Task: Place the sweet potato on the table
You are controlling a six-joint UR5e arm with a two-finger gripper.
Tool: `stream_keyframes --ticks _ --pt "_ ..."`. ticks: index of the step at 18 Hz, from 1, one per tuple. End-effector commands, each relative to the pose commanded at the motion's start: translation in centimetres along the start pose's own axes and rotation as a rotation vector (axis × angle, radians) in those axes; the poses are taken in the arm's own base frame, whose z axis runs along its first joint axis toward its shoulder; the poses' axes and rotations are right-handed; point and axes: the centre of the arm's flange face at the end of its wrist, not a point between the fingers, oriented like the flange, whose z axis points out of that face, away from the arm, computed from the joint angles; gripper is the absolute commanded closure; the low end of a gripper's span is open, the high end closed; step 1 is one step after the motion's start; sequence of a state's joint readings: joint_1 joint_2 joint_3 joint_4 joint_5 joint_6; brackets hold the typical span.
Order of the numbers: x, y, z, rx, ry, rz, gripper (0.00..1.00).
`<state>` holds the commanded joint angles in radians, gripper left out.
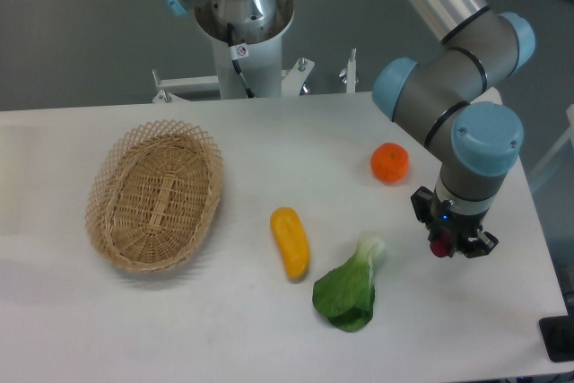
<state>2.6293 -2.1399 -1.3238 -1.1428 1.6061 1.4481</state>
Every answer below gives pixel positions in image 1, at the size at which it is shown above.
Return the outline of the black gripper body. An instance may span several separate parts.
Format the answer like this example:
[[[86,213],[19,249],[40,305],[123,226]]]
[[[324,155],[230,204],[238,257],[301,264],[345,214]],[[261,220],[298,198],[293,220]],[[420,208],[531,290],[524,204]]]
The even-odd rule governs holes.
[[[423,223],[428,231],[433,223],[440,225],[441,239],[451,243],[450,257],[461,252],[464,239],[478,235],[487,214],[486,211],[471,215],[458,213],[453,204],[447,200],[440,201],[437,194],[426,187],[419,187],[411,195],[411,202],[416,219]]]

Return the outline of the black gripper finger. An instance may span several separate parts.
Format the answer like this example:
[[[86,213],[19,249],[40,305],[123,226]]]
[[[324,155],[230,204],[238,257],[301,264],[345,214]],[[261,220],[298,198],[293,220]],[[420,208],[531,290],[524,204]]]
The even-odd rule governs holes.
[[[430,226],[429,237],[428,237],[429,242],[431,242],[435,239],[441,239],[440,232],[441,232],[440,225],[433,223]]]
[[[499,244],[499,240],[488,231],[478,231],[476,237],[464,239],[461,253],[467,258],[488,256]]]

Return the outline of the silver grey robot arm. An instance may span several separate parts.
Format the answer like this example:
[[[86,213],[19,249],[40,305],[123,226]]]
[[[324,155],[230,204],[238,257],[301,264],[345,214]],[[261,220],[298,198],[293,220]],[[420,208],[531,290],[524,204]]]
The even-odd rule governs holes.
[[[291,0],[163,0],[173,14],[193,13],[211,39],[224,99],[295,96],[282,72],[281,38]],[[535,50],[529,23],[493,13],[485,0],[409,0],[443,53],[420,65],[401,57],[378,75],[376,106],[441,164],[434,188],[411,198],[432,253],[483,257],[497,246],[483,219],[524,137],[514,111],[481,96],[514,74]]]

